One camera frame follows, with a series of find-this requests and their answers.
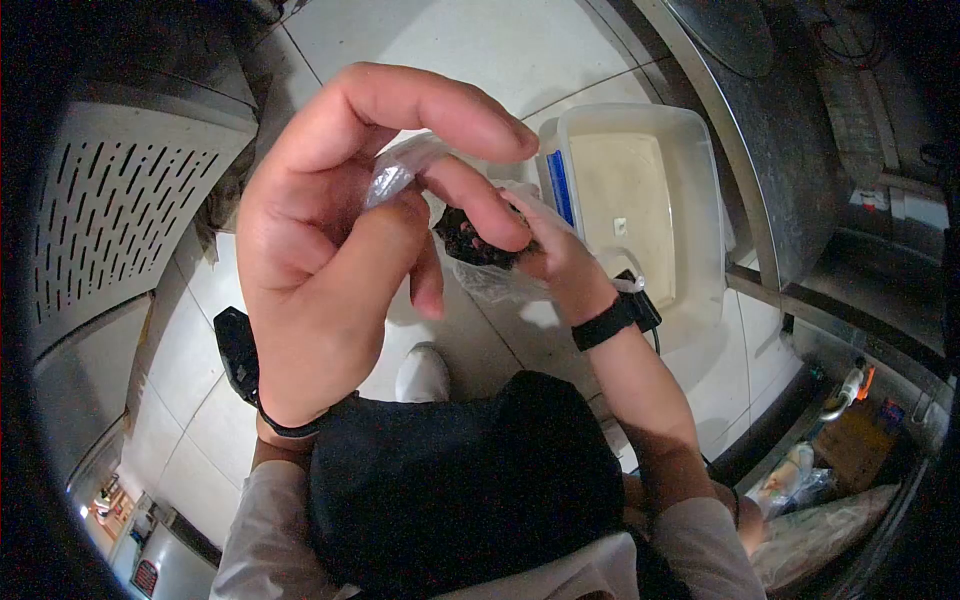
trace white shirt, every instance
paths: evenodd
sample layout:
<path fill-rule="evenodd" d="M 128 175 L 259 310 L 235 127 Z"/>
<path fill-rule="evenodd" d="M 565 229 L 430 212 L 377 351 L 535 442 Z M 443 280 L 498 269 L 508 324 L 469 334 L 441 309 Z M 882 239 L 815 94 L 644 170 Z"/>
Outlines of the white shirt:
<path fill-rule="evenodd" d="M 211 599 L 341 600 L 358 590 L 333 585 L 307 539 L 306 473 L 283 461 L 262 463 L 244 481 Z M 697 600 L 765 598 L 727 508 L 690 498 L 654 521 L 651 543 Z M 440 596 L 575 600 L 605 591 L 637 600 L 636 546 L 629 534 L 606 536 L 541 567 Z"/>

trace kitchen floor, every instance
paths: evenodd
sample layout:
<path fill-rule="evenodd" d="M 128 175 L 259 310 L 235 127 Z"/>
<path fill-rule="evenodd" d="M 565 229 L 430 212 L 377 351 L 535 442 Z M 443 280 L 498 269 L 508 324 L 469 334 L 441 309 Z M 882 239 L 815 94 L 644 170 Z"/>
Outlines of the kitchen floor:
<path fill-rule="evenodd" d="M 656 36 L 644 37 L 606 0 L 289 0 L 283 21 L 244 57 L 248 69 L 273 75 L 257 155 L 324 82 L 357 60 L 477 84 L 534 131 L 583 104 L 688 104 L 689 90 L 668 83 L 677 63 Z M 538 182 L 532 161 L 511 174 Z M 189 228 L 167 267 L 134 366 L 132 427 L 118 469 L 134 495 L 142 490 L 172 505 L 221 547 L 256 435 L 254 410 L 227 383 L 212 328 L 225 307 L 244 308 L 234 243 L 218 235 L 211 263 Z M 440 348 L 465 396 L 492 394 L 521 368 L 570 380 L 588 398 L 599 392 L 548 302 L 490 304 L 444 274 L 442 323 L 419 321 L 406 290 L 397 294 L 382 355 L 360 387 L 364 396 L 390 398 L 406 351 L 425 340 Z M 801 367 L 779 330 L 776 309 L 727 290 L 722 323 L 663 357 L 687 394 L 708 459 L 747 433 Z"/>

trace plastic container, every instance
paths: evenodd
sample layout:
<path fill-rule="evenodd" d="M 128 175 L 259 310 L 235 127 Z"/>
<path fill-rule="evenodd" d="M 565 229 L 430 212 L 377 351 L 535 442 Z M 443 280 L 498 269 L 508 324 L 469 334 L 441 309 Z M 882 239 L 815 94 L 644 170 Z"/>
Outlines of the plastic container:
<path fill-rule="evenodd" d="M 619 247 L 637 258 L 663 317 L 658 327 L 662 352 L 686 346 L 716 326 L 726 288 L 722 207 L 713 148 L 700 115 L 663 105 L 587 105 L 565 112 L 555 127 L 553 132 L 553 124 L 545 124 L 540 130 L 543 160 L 538 164 L 549 172 L 557 211 L 594 251 L 614 247 L 616 254 Z M 611 146 L 597 153 L 599 147 L 587 143 L 599 143 L 600 134 L 639 146 L 619 147 L 628 156 L 612 156 Z M 623 177 L 636 178 L 642 191 L 624 201 L 610 198 L 623 187 L 601 189 L 609 179 L 621 178 L 622 184 Z M 591 187 L 578 189 L 578 178 Z M 585 190 L 594 197 L 581 196 Z M 656 206 L 644 213 L 648 206 L 639 204 L 648 192 Z M 672 228 L 672 235 L 664 228 Z M 604 264 L 608 272 L 621 266 Z M 663 281 L 671 275 L 671 282 Z M 658 289 L 654 298 L 651 292 Z"/>

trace blue label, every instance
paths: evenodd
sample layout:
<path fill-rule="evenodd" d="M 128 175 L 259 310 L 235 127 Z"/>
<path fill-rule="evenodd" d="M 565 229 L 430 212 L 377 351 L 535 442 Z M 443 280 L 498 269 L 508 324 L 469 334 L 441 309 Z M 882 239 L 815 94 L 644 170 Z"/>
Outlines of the blue label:
<path fill-rule="evenodd" d="M 564 158 L 560 151 L 546 156 L 547 170 L 550 171 L 550 184 L 553 186 L 553 197 L 557 201 L 557 212 L 564 217 L 574 230 L 577 228 L 573 222 L 573 209 L 570 207 L 570 192 L 566 188 L 566 172 L 564 171 Z"/>

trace red label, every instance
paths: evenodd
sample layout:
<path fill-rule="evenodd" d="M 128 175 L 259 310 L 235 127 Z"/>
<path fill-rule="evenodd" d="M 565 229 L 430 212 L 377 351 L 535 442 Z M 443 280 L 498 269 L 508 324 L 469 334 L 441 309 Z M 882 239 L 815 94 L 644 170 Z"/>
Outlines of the red label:
<path fill-rule="evenodd" d="M 133 574 L 132 583 L 148 598 L 152 598 L 156 588 L 156 576 L 156 567 L 150 561 L 140 561 Z"/>

